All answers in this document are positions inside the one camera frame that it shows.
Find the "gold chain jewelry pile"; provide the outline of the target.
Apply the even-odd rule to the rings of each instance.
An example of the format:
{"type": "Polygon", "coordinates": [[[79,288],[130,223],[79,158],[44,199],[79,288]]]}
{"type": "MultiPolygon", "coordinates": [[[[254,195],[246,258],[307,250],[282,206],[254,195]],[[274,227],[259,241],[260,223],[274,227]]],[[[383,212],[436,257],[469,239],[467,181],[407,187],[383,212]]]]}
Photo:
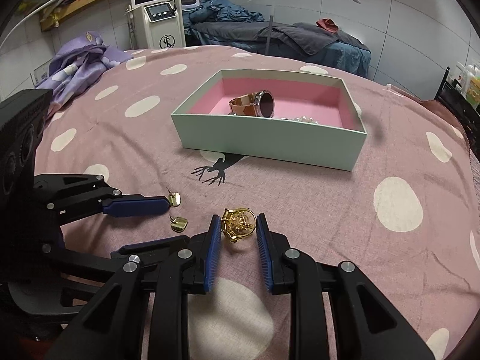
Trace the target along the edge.
{"type": "Polygon", "coordinates": [[[256,230],[256,215],[249,208],[226,208],[220,220],[220,227],[226,239],[236,243],[256,230]]]}

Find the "brown strap wristwatch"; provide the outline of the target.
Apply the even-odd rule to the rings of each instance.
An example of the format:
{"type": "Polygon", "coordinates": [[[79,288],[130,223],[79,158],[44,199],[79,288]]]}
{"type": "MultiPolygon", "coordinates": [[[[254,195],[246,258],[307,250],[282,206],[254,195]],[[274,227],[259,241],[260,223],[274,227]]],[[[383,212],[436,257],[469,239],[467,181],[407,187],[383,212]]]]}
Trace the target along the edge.
{"type": "Polygon", "coordinates": [[[244,94],[229,101],[230,112],[236,116],[272,118],[275,101],[267,90],[244,94]]]}

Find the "gold square earring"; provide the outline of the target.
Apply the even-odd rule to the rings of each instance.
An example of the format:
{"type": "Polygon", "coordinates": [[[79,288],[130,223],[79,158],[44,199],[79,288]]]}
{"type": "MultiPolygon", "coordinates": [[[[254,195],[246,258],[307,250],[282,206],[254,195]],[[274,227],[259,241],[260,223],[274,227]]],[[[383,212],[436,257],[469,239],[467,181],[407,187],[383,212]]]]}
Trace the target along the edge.
{"type": "Polygon", "coordinates": [[[171,207],[178,207],[182,204],[181,194],[169,190],[167,195],[168,203],[171,207]]]}

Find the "gold heart earring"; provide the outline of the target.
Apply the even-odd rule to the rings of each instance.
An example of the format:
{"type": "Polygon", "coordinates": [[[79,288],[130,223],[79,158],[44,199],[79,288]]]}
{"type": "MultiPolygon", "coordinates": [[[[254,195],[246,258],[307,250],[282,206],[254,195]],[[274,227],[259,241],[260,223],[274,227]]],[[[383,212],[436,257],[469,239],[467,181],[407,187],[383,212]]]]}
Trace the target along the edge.
{"type": "Polygon", "coordinates": [[[170,227],[175,233],[182,233],[188,226],[188,220],[180,216],[170,216],[170,227]]]}

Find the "purple floral blanket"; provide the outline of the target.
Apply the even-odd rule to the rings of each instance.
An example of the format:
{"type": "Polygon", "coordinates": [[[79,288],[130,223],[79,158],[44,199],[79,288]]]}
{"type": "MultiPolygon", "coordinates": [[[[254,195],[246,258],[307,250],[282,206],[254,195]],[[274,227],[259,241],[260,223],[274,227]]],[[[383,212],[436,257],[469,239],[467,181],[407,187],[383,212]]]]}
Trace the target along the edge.
{"type": "Polygon", "coordinates": [[[131,58],[131,54],[106,44],[95,31],[65,43],[49,63],[48,77],[37,87],[53,91],[47,117],[83,94],[104,72],[131,58]]]}

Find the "white beauty machine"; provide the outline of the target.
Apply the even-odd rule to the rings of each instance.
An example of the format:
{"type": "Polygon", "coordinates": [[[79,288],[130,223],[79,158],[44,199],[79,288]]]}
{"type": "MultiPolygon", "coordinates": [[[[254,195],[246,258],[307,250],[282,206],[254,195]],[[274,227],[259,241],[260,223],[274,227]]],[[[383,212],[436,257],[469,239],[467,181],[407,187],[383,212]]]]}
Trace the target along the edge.
{"type": "Polygon", "coordinates": [[[126,15],[130,43],[135,49],[185,46],[182,0],[130,0],[126,15]]]}

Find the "mint box pink interior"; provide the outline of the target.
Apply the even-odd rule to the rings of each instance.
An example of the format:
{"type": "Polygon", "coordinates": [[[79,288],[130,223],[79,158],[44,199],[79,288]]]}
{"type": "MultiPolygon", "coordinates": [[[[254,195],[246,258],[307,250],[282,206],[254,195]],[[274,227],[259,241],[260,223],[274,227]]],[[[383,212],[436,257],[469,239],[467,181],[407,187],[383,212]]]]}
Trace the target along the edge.
{"type": "Polygon", "coordinates": [[[367,137],[343,79],[309,72],[223,69],[171,114],[186,149],[351,171],[367,137]],[[272,118],[233,115],[229,101],[269,91],[272,118]]]}

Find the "blue massage bed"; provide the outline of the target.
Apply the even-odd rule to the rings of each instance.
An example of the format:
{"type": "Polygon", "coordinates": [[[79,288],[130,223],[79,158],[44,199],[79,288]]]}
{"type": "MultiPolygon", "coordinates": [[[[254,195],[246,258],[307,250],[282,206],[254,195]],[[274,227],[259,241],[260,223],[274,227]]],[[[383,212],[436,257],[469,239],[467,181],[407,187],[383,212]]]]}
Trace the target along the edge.
{"type": "Polygon", "coordinates": [[[366,78],[371,51],[331,19],[314,24],[282,24],[265,19],[230,0],[199,0],[182,11],[185,39],[190,46],[236,47],[249,53],[295,59],[337,68],[366,78]]]}

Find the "crumpled blue sheets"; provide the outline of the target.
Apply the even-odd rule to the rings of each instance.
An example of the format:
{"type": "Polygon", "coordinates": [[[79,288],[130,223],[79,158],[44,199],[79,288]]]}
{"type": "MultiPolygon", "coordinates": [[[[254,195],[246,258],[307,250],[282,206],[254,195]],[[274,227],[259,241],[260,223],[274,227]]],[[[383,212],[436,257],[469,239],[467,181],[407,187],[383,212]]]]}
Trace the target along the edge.
{"type": "Polygon", "coordinates": [[[182,11],[184,24],[191,26],[203,22],[264,22],[260,12],[249,11],[230,0],[199,0],[199,5],[182,11]]]}

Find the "black trolley rack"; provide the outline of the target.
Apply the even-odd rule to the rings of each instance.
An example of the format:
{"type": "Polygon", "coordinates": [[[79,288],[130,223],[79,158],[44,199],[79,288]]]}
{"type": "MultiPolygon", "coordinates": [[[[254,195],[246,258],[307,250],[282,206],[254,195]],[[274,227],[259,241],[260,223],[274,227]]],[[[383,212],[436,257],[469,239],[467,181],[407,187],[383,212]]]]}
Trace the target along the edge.
{"type": "Polygon", "coordinates": [[[448,82],[449,73],[450,67],[447,67],[434,99],[453,113],[466,132],[471,150],[473,150],[473,152],[479,152],[479,113],[477,113],[464,96],[448,82]]]}

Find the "dark grey blanket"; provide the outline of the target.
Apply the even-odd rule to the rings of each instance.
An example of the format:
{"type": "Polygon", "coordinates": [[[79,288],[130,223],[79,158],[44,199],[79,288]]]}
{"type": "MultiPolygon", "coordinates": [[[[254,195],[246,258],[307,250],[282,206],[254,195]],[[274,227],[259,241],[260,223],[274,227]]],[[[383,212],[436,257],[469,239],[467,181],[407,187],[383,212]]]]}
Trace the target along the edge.
{"type": "Polygon", "coordinates": [[[190,33],[204,45],[231,46],[255,52],[265,51],[267,44],[276,44],[311,56],[335,42],[361,50],[368,49],[359,39],[341,30],[329,33],[317,25],[307,23],[203,22],[193,24],[190,33]]]}

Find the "green label bottle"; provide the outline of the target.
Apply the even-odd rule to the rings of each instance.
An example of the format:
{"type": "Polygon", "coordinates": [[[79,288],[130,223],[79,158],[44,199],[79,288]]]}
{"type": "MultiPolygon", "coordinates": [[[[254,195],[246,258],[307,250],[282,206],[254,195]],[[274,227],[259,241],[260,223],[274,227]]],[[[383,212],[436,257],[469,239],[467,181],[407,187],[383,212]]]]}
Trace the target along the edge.
{"type": "Polygon", "coordinates": [[[467,86],[465,86],[465,99],[476,109],[480,104],[480,80],[478,77],[469,78],[467,86]]]}

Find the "red cloth on bed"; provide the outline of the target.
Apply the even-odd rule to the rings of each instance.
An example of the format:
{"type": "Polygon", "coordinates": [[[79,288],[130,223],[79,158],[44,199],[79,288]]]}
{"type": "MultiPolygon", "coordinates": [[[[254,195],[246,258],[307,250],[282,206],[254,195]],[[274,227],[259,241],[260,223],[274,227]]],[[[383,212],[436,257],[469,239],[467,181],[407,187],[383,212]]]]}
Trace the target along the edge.
{"type": "Polygon", "coordinates": [[[319,19],[316,25],[329,33],[337,33],[339,31],[339,27],[331,18],[319,19]]]}

